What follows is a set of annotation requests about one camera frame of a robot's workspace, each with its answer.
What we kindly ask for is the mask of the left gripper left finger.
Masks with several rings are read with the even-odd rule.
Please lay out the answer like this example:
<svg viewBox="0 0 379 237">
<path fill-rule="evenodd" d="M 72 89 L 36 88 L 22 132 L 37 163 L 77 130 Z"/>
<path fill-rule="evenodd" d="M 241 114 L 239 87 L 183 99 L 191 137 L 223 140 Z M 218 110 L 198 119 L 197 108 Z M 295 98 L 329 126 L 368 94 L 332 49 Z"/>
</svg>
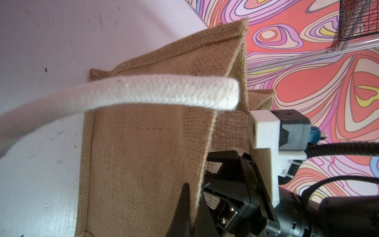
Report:
<svg viewBox="0 0 379 237">
<path fill-rule="evenodd" d="M 185 183 L 182 187 L 175 214 L 166 234 L 167 237 L 190 237 L 190 186 Z"/>
</svg>

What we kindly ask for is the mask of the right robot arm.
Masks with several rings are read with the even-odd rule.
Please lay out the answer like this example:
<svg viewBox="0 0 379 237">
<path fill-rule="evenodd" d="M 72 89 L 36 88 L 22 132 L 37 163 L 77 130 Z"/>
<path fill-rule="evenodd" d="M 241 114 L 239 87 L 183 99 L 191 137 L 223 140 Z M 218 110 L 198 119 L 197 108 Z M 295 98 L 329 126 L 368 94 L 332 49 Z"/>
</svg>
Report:
<svg viewBox="0 0 379 237">
<path fill-rule="evenodd" d="M 211 152 L 207 161 L 219 165 L 207 171 L 203 196 L 209 202 L 208 227 L 217 237 L 376 237 L 379 234 L 379 197 L 327 197 L 311 200 L 317 189 L 338 181 L 378 184 L 376 177 L 341 175 L 306 188 L 301 195 L 280 188 L 275 165 L 330 155 L 374 156 L 375 142 L 312 144 L 305 150 L 258 150 L 256 159 L 236 151 Z"/>
</svg>

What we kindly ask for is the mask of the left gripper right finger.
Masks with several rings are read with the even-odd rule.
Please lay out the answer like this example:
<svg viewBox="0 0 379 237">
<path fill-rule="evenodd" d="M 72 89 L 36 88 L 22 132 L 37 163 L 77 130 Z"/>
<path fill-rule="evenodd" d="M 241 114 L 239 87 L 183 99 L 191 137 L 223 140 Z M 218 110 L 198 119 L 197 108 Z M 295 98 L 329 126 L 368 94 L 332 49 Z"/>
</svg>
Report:
<svg viewBox="0 0 379 237">
<path fill-rule="evenodd" d="M 193 228 L 194 237 L 218 237 L 210 208 L 206 204 L 204 196 L 199 200 L 197 217 Z"/>
</svg>

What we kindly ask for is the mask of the burlap tote bag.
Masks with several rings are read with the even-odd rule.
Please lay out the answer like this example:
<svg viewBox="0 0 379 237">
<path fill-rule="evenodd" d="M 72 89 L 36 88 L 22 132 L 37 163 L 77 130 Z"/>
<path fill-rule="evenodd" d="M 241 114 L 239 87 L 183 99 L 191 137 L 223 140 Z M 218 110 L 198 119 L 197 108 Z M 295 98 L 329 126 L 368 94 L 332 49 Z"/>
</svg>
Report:
<svg viewBox="0 0 379 237">
<path fill-rule="evenodd" d="M 248 113 L 273 89 L 248 90 L 242 19 L 195 33 L 90 81 L 1 116 L 1 154 L 60 118 L 84 113 L 77 237 L 163 237 L 184 184 L 195 222 L 210 152 L 251 153 Z"/>
</svg>

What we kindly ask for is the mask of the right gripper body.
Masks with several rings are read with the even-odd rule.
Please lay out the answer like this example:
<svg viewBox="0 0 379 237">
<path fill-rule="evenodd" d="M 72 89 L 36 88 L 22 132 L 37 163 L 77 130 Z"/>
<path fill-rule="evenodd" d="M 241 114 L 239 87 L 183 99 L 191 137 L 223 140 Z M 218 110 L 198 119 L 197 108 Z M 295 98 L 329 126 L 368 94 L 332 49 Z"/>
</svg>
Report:
<svg viewBox="0 0 379 237">
<path fill-rule="evenodd" d="M 219 198 L 212 210 L 220 237 L 278 237 L 279 220 L 252 157 L 236 151 L 211 152 L 208 162 L 220 163 L 217 173 L 206 172 L 202 190 Z"/>
</svg>

